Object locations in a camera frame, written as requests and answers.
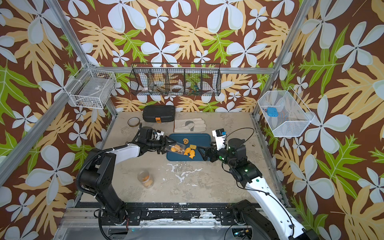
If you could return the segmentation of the orange fish cookie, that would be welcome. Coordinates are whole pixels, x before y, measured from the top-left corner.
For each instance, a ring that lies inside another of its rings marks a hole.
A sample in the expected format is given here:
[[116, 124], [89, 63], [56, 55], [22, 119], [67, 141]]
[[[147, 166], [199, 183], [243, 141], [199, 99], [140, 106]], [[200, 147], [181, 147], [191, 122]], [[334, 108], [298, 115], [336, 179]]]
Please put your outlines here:
[[192, 150], [191, 148], [186, 148], [185, 152], [184, 152], [184, 155], [187, 156], [191, 152], [191, 150]]
[[195, 151], [194, 151], [194, 150], [191, 150], [190, 153], [189, 153], [189, 158], [190, 158], [190, 159], [193, 159], [195, 156], [196, 156]]

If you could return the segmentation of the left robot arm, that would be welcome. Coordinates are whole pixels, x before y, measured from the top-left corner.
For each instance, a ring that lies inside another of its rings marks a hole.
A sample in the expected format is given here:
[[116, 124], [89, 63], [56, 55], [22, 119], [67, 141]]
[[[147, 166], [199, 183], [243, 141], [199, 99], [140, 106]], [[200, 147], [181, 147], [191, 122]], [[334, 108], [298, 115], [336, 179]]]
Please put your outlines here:
[[125, 203], [112, 186], [115, 165], [140, 157], [146, 152], [165, 154], [178, 143], [164, 132], [140, 127], [133, 140], [105, 150], [92, 149], [76, 177], [77, 189], [93, 196], [101, 205], [99, 212], [116, 224], [127, 220]]

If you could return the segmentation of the teal plastic tray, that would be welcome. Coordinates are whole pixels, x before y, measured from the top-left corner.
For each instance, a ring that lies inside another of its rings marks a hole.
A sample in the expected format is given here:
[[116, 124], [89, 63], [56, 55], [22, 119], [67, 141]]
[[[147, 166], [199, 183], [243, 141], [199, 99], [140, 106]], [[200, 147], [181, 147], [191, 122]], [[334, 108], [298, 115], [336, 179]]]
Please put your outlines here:
[[[211, 136], [206, 133], [194, 133], [194, 134], [182, 134], [176, 133], [171, 134], [170, 138], [175, 140], [177, 143], [183, 144], [186, 148], [189, 148], [190, 145], [196, 145], [201, 147], [209, 147], [211, 143]], [[189, 140], [188, 144], [184, 144], [183, 139], [187, 138]], [[175, 153], [168, 152], [166, 158], [171, 162], [201, 162], [202, 157], [198, 150], [195, 150], [196, 156], [193, 159], [189, 158], [189, 154], [179, 155]]]

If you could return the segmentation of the clear jar orange cookies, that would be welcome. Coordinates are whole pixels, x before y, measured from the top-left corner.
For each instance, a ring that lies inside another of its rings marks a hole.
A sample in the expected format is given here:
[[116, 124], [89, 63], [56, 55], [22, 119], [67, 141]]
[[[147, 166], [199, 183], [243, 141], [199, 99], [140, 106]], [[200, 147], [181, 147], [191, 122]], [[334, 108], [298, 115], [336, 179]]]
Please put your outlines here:
[[154, 185], [154, 179], [147, 170], [139, 172], [137, 178], [138, 181], [147, 189], [151, 188]]

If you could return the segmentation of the clear jar brown cookies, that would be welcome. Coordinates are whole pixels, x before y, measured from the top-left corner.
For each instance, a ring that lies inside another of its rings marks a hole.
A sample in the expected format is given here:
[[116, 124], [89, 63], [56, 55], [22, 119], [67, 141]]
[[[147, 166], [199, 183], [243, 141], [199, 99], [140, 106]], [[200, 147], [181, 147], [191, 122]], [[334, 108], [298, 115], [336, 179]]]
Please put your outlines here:
[[165, 150], [171, 153], [183, 155], [185, 153], [186, 146], [180, 143], [172, 143], [166, 145]]

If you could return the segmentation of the black tool case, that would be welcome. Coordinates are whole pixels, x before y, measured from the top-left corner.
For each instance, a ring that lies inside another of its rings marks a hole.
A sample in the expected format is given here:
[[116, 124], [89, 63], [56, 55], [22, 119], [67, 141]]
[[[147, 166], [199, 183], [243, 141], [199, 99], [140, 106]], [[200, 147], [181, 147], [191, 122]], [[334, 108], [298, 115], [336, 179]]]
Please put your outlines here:
[[148, 123], [168, 123], [175, 120], [174, 106], [146, 106], [143, 110], [143, 120]]

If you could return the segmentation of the brown tape roll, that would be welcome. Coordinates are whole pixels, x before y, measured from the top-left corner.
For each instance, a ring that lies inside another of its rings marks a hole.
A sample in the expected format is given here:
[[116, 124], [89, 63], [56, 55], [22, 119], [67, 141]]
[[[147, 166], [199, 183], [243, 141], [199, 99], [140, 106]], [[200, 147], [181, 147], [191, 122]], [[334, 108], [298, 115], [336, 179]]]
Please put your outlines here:
[[128, 126], [132, 128], [139, 126], [140, 123], [141, 123], [141, 120], [138, 117], [129, 118], [127, 121]]

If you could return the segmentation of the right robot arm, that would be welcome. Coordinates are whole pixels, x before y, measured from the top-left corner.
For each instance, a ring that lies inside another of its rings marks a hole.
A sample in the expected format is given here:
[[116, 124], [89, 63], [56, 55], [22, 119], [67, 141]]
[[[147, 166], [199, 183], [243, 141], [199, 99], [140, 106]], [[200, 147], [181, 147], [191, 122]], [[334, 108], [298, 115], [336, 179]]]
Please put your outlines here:
[[246, 140], [217, 139], [211, 147], [197, 147], [204, 161], [220, 161], [229, 167], [238, 188], [250, 193], [262, 208], [259, 213], [249, 201], [233, 206], [235, 223], [252, 229], [253, 240], [317, 240], [319, 236], [294, 218], [273, 193], [261, 171], [247, 157]]

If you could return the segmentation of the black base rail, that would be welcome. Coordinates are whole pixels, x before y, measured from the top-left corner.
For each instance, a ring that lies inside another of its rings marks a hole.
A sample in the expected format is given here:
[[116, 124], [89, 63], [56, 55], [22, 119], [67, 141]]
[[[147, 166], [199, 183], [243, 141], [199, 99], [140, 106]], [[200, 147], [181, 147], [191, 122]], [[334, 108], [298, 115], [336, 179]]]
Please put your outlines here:
[[259, 204], [241, 201], [235, 204], [217, 203], [126, 203], [123, 215], [112, 217], [99, 210], [94, 217], [101, 217], [102, 226], [149, 227], [149, 226], [240, 226], [245, 222], [245, 211], [260, 212]]

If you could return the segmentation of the blue object in basket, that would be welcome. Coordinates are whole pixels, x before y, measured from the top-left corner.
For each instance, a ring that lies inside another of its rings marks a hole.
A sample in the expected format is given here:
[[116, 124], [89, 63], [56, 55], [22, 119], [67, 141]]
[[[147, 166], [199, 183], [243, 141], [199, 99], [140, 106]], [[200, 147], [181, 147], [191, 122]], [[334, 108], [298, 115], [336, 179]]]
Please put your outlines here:
[[274, 117], [275, 118], [275, 117], [278, 117], [279, 113], [278, 113], [276, 108], [268, 107], [267, 108], [267, 115], [269, 117]]

